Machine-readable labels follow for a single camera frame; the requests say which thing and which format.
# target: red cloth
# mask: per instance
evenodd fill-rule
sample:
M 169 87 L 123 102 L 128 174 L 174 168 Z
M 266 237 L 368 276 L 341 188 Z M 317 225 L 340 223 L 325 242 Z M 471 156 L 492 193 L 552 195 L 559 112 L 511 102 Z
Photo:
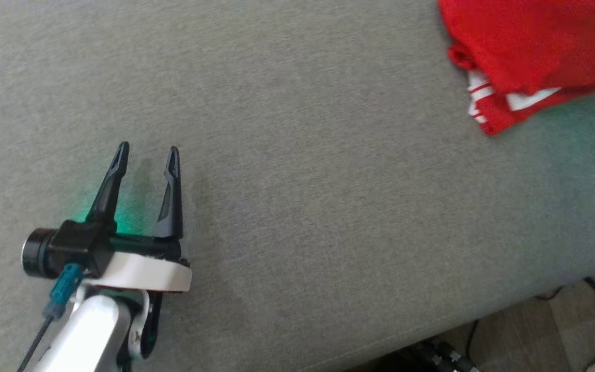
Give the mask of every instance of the red cloth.
M 487 134 L 595 91 L 595 0 L 439 2 L 454 41 L 449 57 L 471 73 L 481 70 L 489 80 L 492 94 L 475 97 L 471 91 L 479 111 L 475 117 Z M 550 88 L 560 89 L 522 100 L 527 106 L 516 109 L 507 101 L 517 94 L 540 97 Z

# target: floor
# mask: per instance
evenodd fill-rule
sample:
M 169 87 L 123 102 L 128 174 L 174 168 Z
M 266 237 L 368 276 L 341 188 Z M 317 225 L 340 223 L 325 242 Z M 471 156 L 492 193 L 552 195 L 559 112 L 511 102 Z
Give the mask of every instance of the floor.
M 464 353 L 471 327 L 440 337 Z M 470 354 L 483 372 L 583 372 L 595 360 L 595 292 L 579 281 L 550 301 L 529 299 L 482 318 Z M 373 370 L 373 362 L 353 370 Z

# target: white stripe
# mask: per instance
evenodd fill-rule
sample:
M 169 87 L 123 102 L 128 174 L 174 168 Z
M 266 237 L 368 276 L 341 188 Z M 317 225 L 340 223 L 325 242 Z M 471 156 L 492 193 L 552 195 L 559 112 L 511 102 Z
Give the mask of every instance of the white stripe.
M 473 91 L 488 83 L 488 77 L 486 77 L 486 74 L 482 73 L 481 70 L 468 71 L 467 79 L 469 80 L 468 91 Z
M 481 88 L 478 91 L 472 92 L 472 99 L 476 102 L 479 101 L 479 99 L 488 97 L 494 92 L 493 87 Z
M 508 102 L 508 106 L 511 108 L 511 111 L 518 111 L 526 109 L 529 106 L 532 106 L 532 104 L 543 101 L 544 99 L 555 94 L 555 92 L 559 91 L 560 89 L 561 88 L 544 89 L 542 91 L 536 92 L 533 95 L 507 94 L 506 101 Z
M 475 116 L 477 114 L 479 114 L 479 109 L 477 108 L 477 103 L 475 103 L 474 101 L 469 103 L 469 108 L 467 109 L 467 113 L 470 116 Z

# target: gray fabric surface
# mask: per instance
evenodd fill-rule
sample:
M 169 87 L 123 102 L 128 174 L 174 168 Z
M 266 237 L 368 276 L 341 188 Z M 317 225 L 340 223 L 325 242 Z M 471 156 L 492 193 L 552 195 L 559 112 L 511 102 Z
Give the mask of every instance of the gray fabric surface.
M 38 226 L 119 141 L 149 233 L 182 153 L 191 292 L 135 370 L 339 370 L 595 272 L 595 96 L 489 138 L 429 1 L 0 2 L 0 370 Z

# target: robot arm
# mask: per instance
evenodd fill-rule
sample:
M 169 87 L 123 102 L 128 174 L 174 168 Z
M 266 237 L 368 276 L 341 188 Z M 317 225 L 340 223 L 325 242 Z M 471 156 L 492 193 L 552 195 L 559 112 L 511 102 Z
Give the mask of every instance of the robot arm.
M 129 370 L 132 360 L 148 358 L 153 351 L 163 293 L 190 288 L 192 271 L 179 242 L 183 232 L 178 149 L 172 147 L 168 155 L 167 188 L 153 236 L 116 232 L 114 215 L 129 150 L 128 142 L 118 146 L 84 222 L 67 220 L 59 229 L 38 228 L 24 243 L 27 275 L 57 278 L 71 265 L 84 276 L 71 297 L 71 316 L 40 358 L 37 372 Z

